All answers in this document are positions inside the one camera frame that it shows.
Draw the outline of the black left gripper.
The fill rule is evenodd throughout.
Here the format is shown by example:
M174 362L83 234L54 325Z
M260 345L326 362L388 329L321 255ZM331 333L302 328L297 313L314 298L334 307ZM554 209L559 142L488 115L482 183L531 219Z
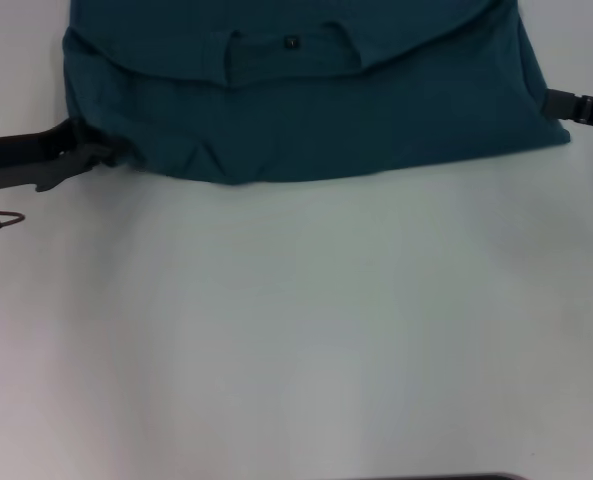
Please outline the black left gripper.
M0 137L0 190L32 185L51 190L103 163L117 167L132 155L131 143L68 119L40 133Z

